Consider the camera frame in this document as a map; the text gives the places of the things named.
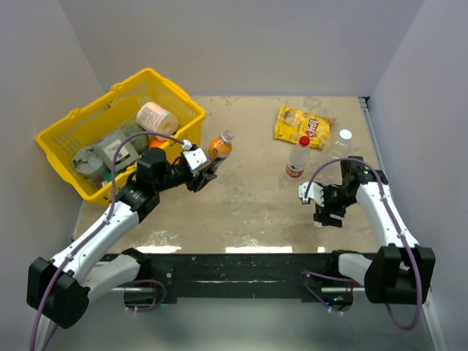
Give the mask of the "orange juice bottle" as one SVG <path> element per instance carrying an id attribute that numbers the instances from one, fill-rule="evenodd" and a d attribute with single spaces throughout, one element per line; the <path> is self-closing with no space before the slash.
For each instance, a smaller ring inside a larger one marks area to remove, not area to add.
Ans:
<path id="1" fill-rule="evenodd" d="M 208 166 L 214 159 L 223 159 L 225 161 L 229 157 L 233 149 L 233 139 L 234 133 L 230 130 L 226 130 L 210 142 L 205 152 L 210 161 Z"/>

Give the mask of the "red label water bottle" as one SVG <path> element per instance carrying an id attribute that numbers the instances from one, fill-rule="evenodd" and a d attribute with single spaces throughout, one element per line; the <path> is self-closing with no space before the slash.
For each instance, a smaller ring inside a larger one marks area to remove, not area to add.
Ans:
<path id="1" fill-rule="evenodd" d="M 304 173 L 310 156 L 310 146 L 301 147 L 298 142 L 292 147 L 289 159 L 285 168 L 286 179 L 288 181 L 298 180 Z"/>

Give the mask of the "wide clear plastic bottle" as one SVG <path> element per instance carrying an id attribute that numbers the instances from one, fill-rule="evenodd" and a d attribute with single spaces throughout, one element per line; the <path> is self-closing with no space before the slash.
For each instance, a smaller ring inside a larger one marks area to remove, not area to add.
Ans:
<path id="1" fill-rule="evenodd" d="M 339 138 L 339 132 L 332 140 L 330 140 L 322 154 L 322 163 L 326 163 L 333 159 L 346 158 L 350 154 L 352 139 L 342 140 Z"/>

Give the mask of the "red bottle cap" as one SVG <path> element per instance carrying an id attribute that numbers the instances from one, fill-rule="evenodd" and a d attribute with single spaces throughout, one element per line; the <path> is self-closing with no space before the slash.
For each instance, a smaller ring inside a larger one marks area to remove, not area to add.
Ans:
<path id="1" fill-rule="evenodd" d="M 309 147 L 310 138 L 308 136 L 301 136 L 298 142 L 298 145 L 301 147 Z"/>

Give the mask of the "large white bottle cap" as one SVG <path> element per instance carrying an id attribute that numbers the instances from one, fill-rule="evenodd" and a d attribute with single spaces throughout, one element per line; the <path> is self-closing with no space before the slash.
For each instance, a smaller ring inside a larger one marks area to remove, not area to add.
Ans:
<path id="1" fill-rule="evenodd" d="M 339 138 L 342 140 L 351 140 L 352 133 L 348 129 L 342 129 L 339 131 Z"/>

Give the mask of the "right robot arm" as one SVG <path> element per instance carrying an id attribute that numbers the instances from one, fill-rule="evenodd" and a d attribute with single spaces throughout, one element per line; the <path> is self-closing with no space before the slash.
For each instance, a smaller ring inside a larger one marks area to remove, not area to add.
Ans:
<path id="1" fill-rule="evenodd" d="M 358 205 L 379 244 L 367 258 L 357 252 L 336 250 L 325 267 L 334 287 L 349 280 L 365 290 L 371 303 L 418 305 L 426 301 L 436 262 L 435 253 L 422 247 L 404 224 L 390 193 L 385 174 L 360 156 L 339 158 L 340 184 L 307 181 L 298 187 L 302 203 L 315 204 L 314 222 L 341 227 L 347 208 Z"/>

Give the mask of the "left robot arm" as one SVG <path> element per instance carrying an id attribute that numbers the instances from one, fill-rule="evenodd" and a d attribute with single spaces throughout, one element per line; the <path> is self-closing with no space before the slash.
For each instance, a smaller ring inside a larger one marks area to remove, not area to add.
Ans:
<path id="1" fill-rule="evenodd" d="M 79 239 L 51 259 L 38 257 L 29 266 L 27 304 L 39 316 L 67 329 L 90 303 L 113 288 L 128 282 L 136 287 L 147 285 L 151 260 L 136 249 L 127 249 L 104 265 L 98 262 L 156 208 L 161 192 L 181 185 L 198 192 L 215 179 L 221 163 L 197 146 L 182 151 L 174 163 L 169 163 L 164 150 L 148 149 L 115 202 Z"/>

